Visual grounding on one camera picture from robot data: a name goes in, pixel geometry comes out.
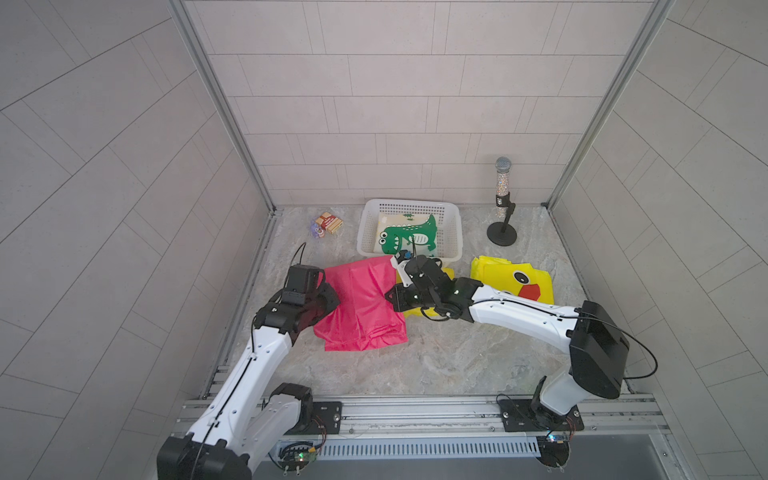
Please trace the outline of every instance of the pink cloth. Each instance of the pink cloth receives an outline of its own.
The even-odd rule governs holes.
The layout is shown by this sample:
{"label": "pink cloth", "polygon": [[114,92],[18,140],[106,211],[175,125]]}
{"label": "pink cloth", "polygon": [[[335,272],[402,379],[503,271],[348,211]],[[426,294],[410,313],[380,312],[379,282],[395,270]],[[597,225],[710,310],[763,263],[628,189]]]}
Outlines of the pink cloth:
{"label": "pink cloth", "polygon": [[359,352],[408,341],[406,320],[384,299],[397,281],[390,257],[326,268],[341,304],[315,326],[327,352]]}

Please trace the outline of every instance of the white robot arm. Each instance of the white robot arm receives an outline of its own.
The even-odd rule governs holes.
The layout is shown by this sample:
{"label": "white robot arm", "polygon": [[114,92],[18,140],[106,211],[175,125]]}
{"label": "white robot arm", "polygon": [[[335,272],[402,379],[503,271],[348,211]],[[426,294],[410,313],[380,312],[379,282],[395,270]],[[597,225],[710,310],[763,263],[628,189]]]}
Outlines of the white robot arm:
{"label": "white robot arm", "polygon": [[[386,294],[395,311],[434,307],[441,319],[503,326],[570,353],[570,362],[539,382],[525,412],[535,425],[556,429],[589,395],[618,397],[629,344],[617,329],[606,328],[614,324],[598,304],[574,308],[527,300],[477,280],[451,280],[438,262],[404,253],[393,262],[405,280]],[[281,436],[303,431],[313,414],[308,387],[284,383],[260,412],[257,406],[299,333],[338,305],[321,269],[291,266],[286,288],[254,318],[251,343],[215,400],[184,439],[169,438],[158,453],[158,479],[245,480]]]}

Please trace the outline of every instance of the dinosaur cloth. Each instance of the dinosaur cloth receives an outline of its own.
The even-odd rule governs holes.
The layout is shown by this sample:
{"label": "dinosaur cloth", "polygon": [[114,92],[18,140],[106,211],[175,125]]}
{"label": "dinosaur cloth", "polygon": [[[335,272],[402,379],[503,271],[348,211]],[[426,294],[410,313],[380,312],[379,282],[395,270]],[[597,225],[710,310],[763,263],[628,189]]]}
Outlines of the dinosaur cloth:
{"label": "dinosaur cloth", "polygon": [[433,257],[436,255],[436,239],[437,220],[434,215],[380,214],[374,251],[395,255],[400,250],[426,247],[417,248],[417,253]]}

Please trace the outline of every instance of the green dinosaur print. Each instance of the green dinosaur print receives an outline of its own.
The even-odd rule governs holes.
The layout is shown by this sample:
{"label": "green dinosaur print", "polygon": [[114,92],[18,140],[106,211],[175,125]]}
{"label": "green dinosaur print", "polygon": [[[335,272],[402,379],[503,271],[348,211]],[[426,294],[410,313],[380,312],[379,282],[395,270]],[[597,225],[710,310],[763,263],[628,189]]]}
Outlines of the green dinosaur print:
{"label": "green dinosaur print", "polygon": [[406,243],[414,245],[426,245],[430,250],[437,248],[437,221],[435,216],[420,225],[406,225],[404,227],[387,227],[379,234],[379,244],[382,252],[387,255],[396,255],[400,250],[407,250]]}

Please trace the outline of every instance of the yellow cloth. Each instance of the yellow cloth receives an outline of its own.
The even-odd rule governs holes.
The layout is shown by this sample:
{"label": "yellow cloth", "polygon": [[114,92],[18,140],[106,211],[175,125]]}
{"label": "yellow cloth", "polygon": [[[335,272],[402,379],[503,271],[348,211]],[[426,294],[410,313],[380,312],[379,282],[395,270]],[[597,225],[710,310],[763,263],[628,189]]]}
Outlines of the yellow cloth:
{"label": "yellow cloth", "polygon": [[[530,263],[512,263],[503,258],[480,256],[472,261],[469,276],[496,290],[554,305],[552,277],[549,272],[536,270]],[[534,286],[537,285],[538,298],[532,298],[536,296]]]}

